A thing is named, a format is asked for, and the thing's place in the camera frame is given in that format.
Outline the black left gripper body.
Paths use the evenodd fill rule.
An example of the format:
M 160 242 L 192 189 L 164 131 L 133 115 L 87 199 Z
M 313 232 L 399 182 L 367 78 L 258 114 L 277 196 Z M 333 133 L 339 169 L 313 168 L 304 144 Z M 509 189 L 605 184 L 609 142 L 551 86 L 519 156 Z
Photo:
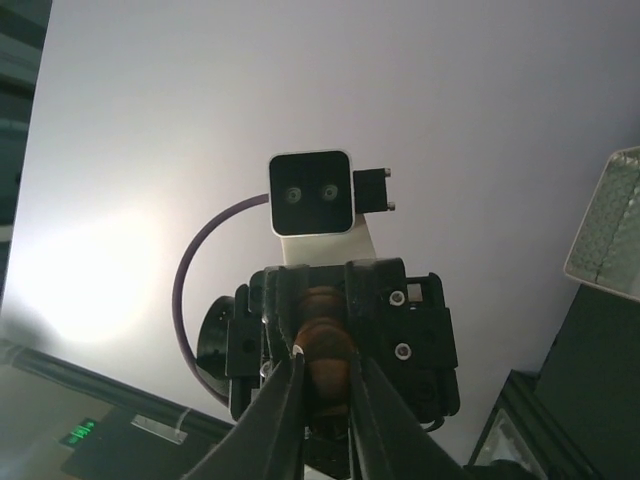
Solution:
M 456 414 L 460 397 L 452 321 L 438 276 L 408 277 L 400 259 L 380 260 L 379 324 L 383 346 L 373 359 L 425 433 Z M 345 265 L 310 267 L 309 287 L 333 287 L 346 299 Z M 241 286 L 227 325 L 229 409 L 235 425 L 253 403 L 273 370 L 262 317 L 264 271 Z M 342 416 L 314 417 L 310 410 L 306 367 L 303 386 L 304 469 L 336 479 L 353 479 L 349 457 L 349 407 Z

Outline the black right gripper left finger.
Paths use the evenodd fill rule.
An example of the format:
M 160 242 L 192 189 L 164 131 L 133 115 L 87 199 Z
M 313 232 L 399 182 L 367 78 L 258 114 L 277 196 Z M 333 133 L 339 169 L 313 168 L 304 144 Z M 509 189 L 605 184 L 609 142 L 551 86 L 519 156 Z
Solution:
M 188 473 L 189 479 L 302 479 L 305 357 L 281 361 L 225 439 Z

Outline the brown chess piece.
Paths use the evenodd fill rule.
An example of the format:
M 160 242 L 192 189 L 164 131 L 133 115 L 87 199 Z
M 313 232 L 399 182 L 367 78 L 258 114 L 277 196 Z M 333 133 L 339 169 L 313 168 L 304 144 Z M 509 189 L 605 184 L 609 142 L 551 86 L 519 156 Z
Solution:
M 305 357 L 314 417 L 344 416 L 349 407 L 350 360 L 356 350 L 347 329 L 345 296 L 333 287 L 313 287 L 301 297 L 294 350 Z

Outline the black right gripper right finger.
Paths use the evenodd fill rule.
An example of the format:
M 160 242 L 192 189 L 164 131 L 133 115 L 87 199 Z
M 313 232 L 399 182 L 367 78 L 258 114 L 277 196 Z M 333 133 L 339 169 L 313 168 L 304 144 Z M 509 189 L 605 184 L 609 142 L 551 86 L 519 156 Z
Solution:
M 376 362 L 350 360 L 349 457 L 353 479 L 466 479 L 468 473 L 423 431 Z

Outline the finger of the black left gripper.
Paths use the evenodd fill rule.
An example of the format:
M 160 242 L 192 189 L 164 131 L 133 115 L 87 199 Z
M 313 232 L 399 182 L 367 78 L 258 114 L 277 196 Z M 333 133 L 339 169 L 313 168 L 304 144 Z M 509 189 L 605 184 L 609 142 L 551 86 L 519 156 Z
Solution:
M 271 358 L 284 360 L 300 328 L 298 305 L 309 287 L 308 265 L 269 267 L 264 271 L 262 317 Z
M 383 346 L 379 324 L 381 261 L 355 260 L 345 265 L 347 325 L 363 355 L 379 355 Z

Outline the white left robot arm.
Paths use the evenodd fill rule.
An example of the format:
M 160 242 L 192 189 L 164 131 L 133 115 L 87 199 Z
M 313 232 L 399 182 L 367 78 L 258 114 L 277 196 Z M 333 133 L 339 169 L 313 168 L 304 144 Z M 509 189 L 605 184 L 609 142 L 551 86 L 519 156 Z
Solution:
M 400 259 L 269 267 L 219 298 L 197 367 L 235 420 L 194 479 L 460 479 L 430 438 L 460 407 L 436 275 Z

